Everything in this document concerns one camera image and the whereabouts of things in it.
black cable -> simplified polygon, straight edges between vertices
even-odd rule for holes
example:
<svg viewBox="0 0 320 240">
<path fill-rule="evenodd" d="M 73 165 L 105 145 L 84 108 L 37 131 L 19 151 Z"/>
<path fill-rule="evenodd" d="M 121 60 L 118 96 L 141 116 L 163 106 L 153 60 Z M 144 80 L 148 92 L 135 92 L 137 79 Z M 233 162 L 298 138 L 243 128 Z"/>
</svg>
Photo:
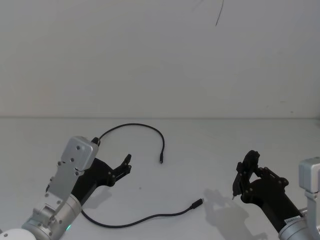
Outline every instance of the black cable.
<svg viewBox="0 0 320 240">
<path fill-rule="evenodd" d="M 95 224 L 95 225 L 98 225 L 100 227 L 103 227 L 103 228 L 107 228 L 107 229 L 123 229 L 123 228 L 128 228 L 128 227 L 132 227 L 134 225 L 137 225 L 137 224 L 140 224 L 144 221 L 147 221 L 149 219 L 153 219 L 153 218 L 158 218 L 158 217 L 175 217 L 175 216 L 179 216 L 179 215 L 182 215 L 182 214 L 185 214 L 187 212 L 189 212 L 190 210 L 192 209 L 196 209 L 197 207 L 201 206 L 202 204 L 204 203 L 204 200 L 202 198 L 198 199 L 197 201 L 195 201 L 194 203 L 192 203 L 192 205 L 190 207 L 188 207 L 186 210 L 184 211 L 181 211 L 181 212 L 177 212 L 177 213 L 170 213 L 170 214 L 165 214 L 165 213 L 162 213 L 162 214 L 155 214 L 155 215 L 151 215 L 151 216 L 147 216 L 141 220 L 138 220 L 138 221 L 135 221 L 135 222 L 132 222 L 132 223 L 129 223 L 129 224 L 125 224 L 125 225 L 106 225 L 106 224 L 103 224 L 101 222 L 98 222 L 96 220 L 93 220 L 91 217 L 89 217 L 83 210 L 81 211 L 82 215 L 88 219 L 91 223 Z"/>
<path fill-rule="evenodd" d="M 154 131 L 156 131 L 160 137 L 162 138 L 162 150 L 161 150 L 161 153 L 160 153 L 160 163 L 162 164 L 164 162 L 164 150 L 165 150 L 165 138 L 164 136 L 162 135 L 162 133 L 156 129 L 155 127 L 153 126 L 149 126 L 149 125 L 146 125 L 146 124 L 142 124 L 142 123 L 126 123 L 126 124 L 122 124 L 122 125 L 119 125 L 119 126 L 115 126 L 114 128 L 111 128 L 109 129 L 108 131 L 104 132 L 100 137 L 99 137 L 99 142 L 101 141 L 101 139 L 107 135 L 108 133 L 112 132 L 113 130 L 116 130 L 116 129 L 119 129 L 119 128 L 122 128 L 122 127 L 125 127 L 125 126 L 141 126 L 141 127 L 145 127 L 145 128 L 149 128 L 149 129 L 152 129 Z"/>
</svg>

metal bracket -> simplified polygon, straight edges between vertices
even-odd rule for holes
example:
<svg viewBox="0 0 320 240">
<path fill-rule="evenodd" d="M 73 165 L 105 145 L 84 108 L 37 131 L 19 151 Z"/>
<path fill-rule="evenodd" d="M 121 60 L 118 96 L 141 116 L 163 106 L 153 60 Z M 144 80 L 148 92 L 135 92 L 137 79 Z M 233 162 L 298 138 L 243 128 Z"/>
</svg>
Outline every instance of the metal bracket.
<svg viewBox="0 0 320 240">
<path fill-rule="evenodd" d="M 74 136 L 69 140 L 47 192 L 33 209 L 34 220 L 49 225 L 64 206 L 78 178 L 92 165 L 97 152 L 98 145 L 82 136 Z"/>
<path fill-rule="evenodd" d="M 314 239 L 320 240 L 318 230 L 320 210 L 317 207 L 320 182 L 320 157 L 303 160 L 299 164 L 299 186 L 307 197 L 307 225 Z"/>
</svg>

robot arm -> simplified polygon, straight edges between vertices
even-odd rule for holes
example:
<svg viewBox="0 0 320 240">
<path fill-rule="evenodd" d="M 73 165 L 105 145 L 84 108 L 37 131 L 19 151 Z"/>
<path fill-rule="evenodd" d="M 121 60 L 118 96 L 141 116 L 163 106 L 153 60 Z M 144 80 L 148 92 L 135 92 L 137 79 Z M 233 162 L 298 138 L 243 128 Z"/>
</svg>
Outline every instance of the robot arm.
<svg viewBox="0 0 320 240">
<path fill-rule="evenodd" d="M 285 187 L 289 184 L 288 180 L 279 177 L 267 167 L 258 167 L 259 157 L 260 154 L 257 151 L 251 150 L 247 153 L 243 162 L 238 163 L 236 168 L 238 173 L 232 186 L 233 196 L 241 195 L 241 200 L 244 203 L 255 204 L 260 207 L 279 233 L 279 239 L 318 240 L 319 238 L 312 237 L 314 235 L 312 234 L 312 228 L 310 228 L 309 221 L 308 228 L 304 214 L 296 208 L 285 194 Z M 259 179 L 250 182 L 253 173 Z M 314 175 L 312 179 L 318 181 L 318 175 Z M 310 217 L 308 214 L 307 218 L 313 219 L 314 215 L 311 214 Z"/>
<path fill-rule="evenodd" d="M 130 173 L 130 154 L 119 167 L 112 169 L 96 158 L 98 146 L 96 138 L 89 141 L 81 136 L 72 137 L 32 216 L 22 229 L 0 234 L 0 240 L 59 240 L 97 187 L 112 187 Z"/>
</svg>

white wall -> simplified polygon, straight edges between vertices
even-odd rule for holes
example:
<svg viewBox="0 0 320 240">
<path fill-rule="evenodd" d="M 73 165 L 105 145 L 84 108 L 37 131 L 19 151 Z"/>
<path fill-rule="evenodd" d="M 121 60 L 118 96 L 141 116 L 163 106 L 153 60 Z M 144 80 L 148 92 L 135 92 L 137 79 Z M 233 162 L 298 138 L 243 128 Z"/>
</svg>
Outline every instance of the white wall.
<svg viewBox="0 0 320 240">
<path fill-rule="evenodd" d="M 0 115 L 319 117 L 320 1 L 1 0 Z"/>
</svg>

table surface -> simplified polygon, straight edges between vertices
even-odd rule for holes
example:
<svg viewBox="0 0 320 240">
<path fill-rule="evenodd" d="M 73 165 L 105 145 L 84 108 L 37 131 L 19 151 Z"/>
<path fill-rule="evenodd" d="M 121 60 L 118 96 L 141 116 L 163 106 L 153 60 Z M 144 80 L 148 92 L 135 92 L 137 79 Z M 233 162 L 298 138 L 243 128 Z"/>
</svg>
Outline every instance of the table surface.
<svg viewBox="0 0 320 240">
<path fill-rule="evenodd" d="M 292 202 L 306 206 L 298 164 L 320 155 L 315 119 L 0 118 L 0 229 L 20 227 L 29 217 L 71 136 L 91 139 L 129 122 L 163 133 L 164 163 L 159 164 L 161 138 L 148 128 L 124 127 L 107 135 L 98 157 L 115 168 L 130 153 L 132 170 L 114 187 L 98 188 L 85 211 L 97 221 L 122 225 L 182 211 L 199 198 L 204 206 L 125 229 L 104 229 L 80 215 L 63 240 L 278 239 L 257 206 L 231 200 L 237 162 L 251 149 L 260 153 L 261 167 L 289 180 Z"/>
</svg>

